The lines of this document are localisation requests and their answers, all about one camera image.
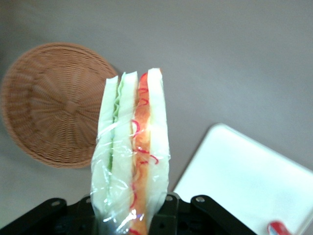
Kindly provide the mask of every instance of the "table surface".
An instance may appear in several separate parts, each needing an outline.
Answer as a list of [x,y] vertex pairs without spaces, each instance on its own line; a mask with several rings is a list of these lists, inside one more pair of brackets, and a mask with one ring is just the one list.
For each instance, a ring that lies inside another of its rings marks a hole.
[[[310,0],[0,1],[0,77],[22,53],[60,41],[97,51],[120,74],[161,67],[169,190],[219,122],[313,169],[312,12]],[[89,167],[33,160],[3,123],[0,140],[0,227],[48,198],[72,204],[89,192]]]

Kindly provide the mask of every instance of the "woven basket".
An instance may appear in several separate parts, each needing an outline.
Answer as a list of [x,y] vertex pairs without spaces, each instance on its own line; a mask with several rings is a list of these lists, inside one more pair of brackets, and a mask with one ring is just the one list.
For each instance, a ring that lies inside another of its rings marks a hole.
[[17,145],[53,166],[90,164],[110,64],[80,45],[51,43],[22,55],[2,84],[2,115]]

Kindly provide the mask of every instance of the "bolt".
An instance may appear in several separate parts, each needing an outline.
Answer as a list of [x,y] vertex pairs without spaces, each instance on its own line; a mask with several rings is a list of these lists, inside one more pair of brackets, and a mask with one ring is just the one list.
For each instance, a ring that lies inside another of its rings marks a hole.
[[165,200],[166,200],[166,201],[172,201],[172,200],[173,200],[173,198],[172,198],[172,196],[167,195],[167,196],[166,196],[166,198],[165,198]]
[[58,205],[60,205],[60,201],[55,201],[51,203],[51,206],[53,207],[58,206]]
[[197,202],[205,202],[205,199],[203,197],[196,197]]

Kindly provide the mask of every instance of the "sandwich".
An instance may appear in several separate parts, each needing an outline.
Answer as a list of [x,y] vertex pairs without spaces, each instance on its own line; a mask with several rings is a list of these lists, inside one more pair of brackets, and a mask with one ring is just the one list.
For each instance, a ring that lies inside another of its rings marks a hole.
[[106,80],[91,161],[99,234],[146,235],[164,203],[169,143],[162,74],[150,69]]

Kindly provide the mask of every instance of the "white plastic tray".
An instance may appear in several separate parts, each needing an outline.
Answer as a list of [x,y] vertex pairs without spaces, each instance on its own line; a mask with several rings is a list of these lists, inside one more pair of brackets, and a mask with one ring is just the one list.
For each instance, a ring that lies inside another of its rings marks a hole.
[[258,235],[281,220],[300,235],[313,219],[313,172],[224,125],[213,126],[174,190],[212,197]]

